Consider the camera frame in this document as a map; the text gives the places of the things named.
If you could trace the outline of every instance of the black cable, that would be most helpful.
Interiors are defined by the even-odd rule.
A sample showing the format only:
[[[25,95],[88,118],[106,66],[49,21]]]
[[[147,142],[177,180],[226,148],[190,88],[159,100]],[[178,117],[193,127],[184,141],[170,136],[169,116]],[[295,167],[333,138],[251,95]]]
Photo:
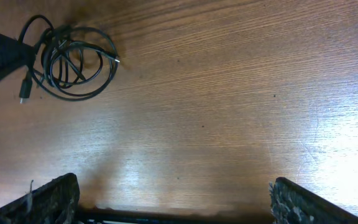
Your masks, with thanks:
[[[105,34],[104,32],[92,28],[92,27],[76,27],[72,28],[71,26],[61,26],[57,29],[53,28],[52,23],[42,15],[36,15],[31,17],[26,23],[25,26],[22,29],[22,32],[19,36],[19,42],[23,43],[23,39],[25,36],[25,33],[32,22],[34,22],[36,19],[43,19],[48,25],[49,28],[44,30],[42,32],[42,35],[40,37],[40,40],[34,45],[35,53],[38,53],[40,47],[42,44],[45,44],[45,48],[42,51],[41,54],[41,64],[44,72],[37,71],[34,69],[34,67],[29,66],[29,71],[27,72],[26,77],[23,80],[22,83],[22,89],[20,93],[21,98],[28,98],[30,96],[31,91],[31,79],[34,79],[34,81],[38,84],[38,86],[41,86],[47,93],[51,94],[54,97],[57,97],[61,100],[67,100],[67,101],[80,101],[80,100],[87,100],[90,99],[97,94],[101,93],[111,82],[111,80],[114,78],[114,75],[116,74],[117,67],[118,67],[118,54],[116,47],[114,46],[114,43],[110,39],[110,37]],[[112,47],[113,52],[108,52],[104,50],[103,48],[94,45],[89,44],[83,41],[79,40],[73,40],[71,39],[71,33],[74,32],[95,32],[102,37],[104,37],[109,45]],[[84,65],[84,58],[83,58],[83,51],[85,49],[88,50],[94,50],[96,54],[99,57],[100,65],[98,70],[94,75],[92,75],[90,78],[85,78],[82,74],[83,71],[83,65]],[[80,55],[80,67],[77,68],[74,63],[70,60],[70,52],[77,50]],[[89,81],[96,78],[103,67],[103,57],[106,57],[109,61],[110,66],[110,73],[108,76],[108,79],[106,82],[104,82],[101,87],[96,89],[95,91],[84,93],[84,94],[74,94],[69,93],[65,91],[65,89],[68,89],[74,85],[82,85],[85,83],[88,83]],[[58,77],[55,77],[53,75],[53,65],[59,61],[59,75]],[[63,81],[63,61],[65,62],[65,80]],[[68,67],[71,67],[71,69],[76,73],[77,77],[73,82],[68,81]],[[50,91],[43,82],[46,81],[51,87],[57,89],[64,95],[68,95],[71,98],[67,98],[61,95],[58,95],[52,91]]]

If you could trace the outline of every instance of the cable connector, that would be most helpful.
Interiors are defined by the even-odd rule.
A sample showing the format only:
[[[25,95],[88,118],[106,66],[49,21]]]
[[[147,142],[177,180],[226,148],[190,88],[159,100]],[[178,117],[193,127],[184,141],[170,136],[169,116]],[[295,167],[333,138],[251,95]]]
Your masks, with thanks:
[[[25,103],[26,99],[30,98],[31,93],[31,87],[32,87],[32,79],[31,75],[29,74],[29,71],[27,71],[27,75],[22,81],[22,87],[20,88],[20,104]]]

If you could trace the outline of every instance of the wooden surface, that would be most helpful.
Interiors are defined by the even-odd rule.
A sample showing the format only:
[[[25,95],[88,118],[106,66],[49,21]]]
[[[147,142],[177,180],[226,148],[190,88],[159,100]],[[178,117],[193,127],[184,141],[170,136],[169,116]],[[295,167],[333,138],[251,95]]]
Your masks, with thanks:
[[[0,83],[0,206],[74,172],[86,207],[245,219],[284,176],[358,215],[358,1],[0,1],[0,33],[38,13],[123,63],[81,103]]]

